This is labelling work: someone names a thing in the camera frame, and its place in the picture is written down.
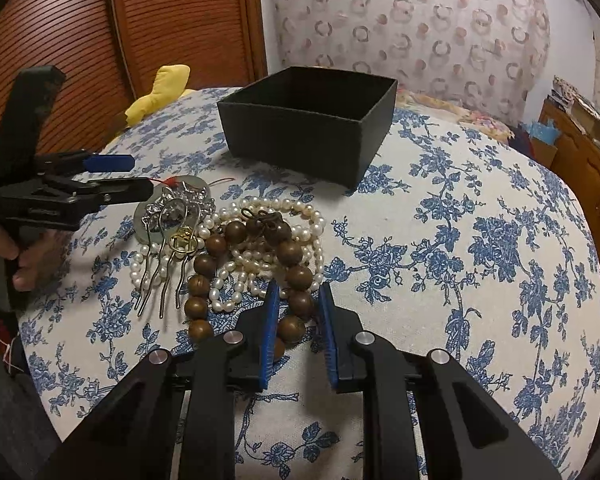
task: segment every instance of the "wooden closet door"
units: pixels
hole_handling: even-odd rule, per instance
[[[113,7],[139,95],[162,65],[189,65],[193,89],[244,86],[265,75],[252,52],[263,41],[260,0],[113,0]]]
[[[131,102],[106,0],[9,0],[0,13],[0,118],[18,71],[45,64],[67,79],[38,151],[102,148],[110,118]]]

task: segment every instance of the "blue floral tablecloth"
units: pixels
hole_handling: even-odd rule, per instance
[[[396,108],[358,189],[345,192],[233,158],[216,108],[230,91],[180,99],[106,152],[135,155],[139,176],[234,177],[212,188],[218,207],[248,195],[313,204],[328,221],[325,275],[336,302],[397,348],[447,348],[573,478],[600,416],[600,266],[567,186],[474,130]],[[132,309],[134,209],[85,218],[59,281],[20,319],[61,438],[149,350],[191,350],[173,301],[163,320],[158,294],[140,319]],[[254,304],[245,295],[234,313],[211,314],[216,333]],[[315,332],[276,365],[269,390],[238,400],[238,478],[362,478],[362,398],[331,393]]]

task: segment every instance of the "wooden bead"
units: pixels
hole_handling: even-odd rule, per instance
[[[209,254],[199,254],[196,256],[196,259],[193,260],[193,270],[198,274],[206,276],[210,280],[216,276],[217,268],[218,264],[216,263],[216,259],[209,256]]]
[[[295,266],[286,272],[285,279],[293,290],[307,290],[314,280],[314,274],[305,266]]]
[[[262,230],[264,229],[264,225],[260,220],[255,218],[249,218],[247,220],[247,225],[245,225],[247,229],[247,233],[251,238],[257,238],[262,234]]]
[[[299,342],[306,329],[298,316],[285,316],[278,322],[278,337],[285,343]]]
[[[237,220],[229,222],[224,226],[224,239],[230,244],[241,244],[247,239],[247,228]]]
[[[285,343],[279,337],[276,338],[276,343],[273,345],[273,362],[280,361],[285,354]]]
[[[265,224],[264,239],[272,247],[284,240],[291,240],[291,227],[286,222],[276,222],[273,225]]]
[[[226,240],[222,235],[211,235],[205,241],[206,252],[214,258],[219,258],[226,253]]]
[[[193,321],[189,321],[189,337],[195,343],[200,343],[205,339],[214,336],[214,329],[211,327],[211,323],[209,323],[205,319],[195,319]]]
[[[300,319],[309,319],[314,314],[314,300],[307,291],[294,290],[290,293],[289,309]]]
[[[211,283],[209,283],[209,280],[201,274],[191,276],[187,280],[187,285],[189,285],[189,294],[192,296],[199,296],[200,298],[206,298],[211,290]]]
[[[276,256],[285,267],[293,267],[302,261],[302,247],[293,240],[284,240],[276,247]]]
[[[184,314],[189,319],[206,319],[209,310],[206,306],[206,299],[193,296],[184,303]]]

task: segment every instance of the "silver bolt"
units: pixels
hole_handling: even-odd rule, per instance
[[[449,362],[449,354],[440,348],[431,352],[431,360],[439,365],[446,365]]]
[[[229,343],[230,345],[238,344],[240,341],[242,341],[242,332],[238,332],[237,330],[229,330],[229,332],[226,332],[222,336],[222,339],[224,339],[225,343]]]
[[[361,345],[370,345],[376,338],[371,332],[358,332],[356,334],[356,341]]]
[[[167,354],[166,350],[162,348],[158,348],[149,354],[149,362],[152,365],[161,365],[169,358],[169,354]]]

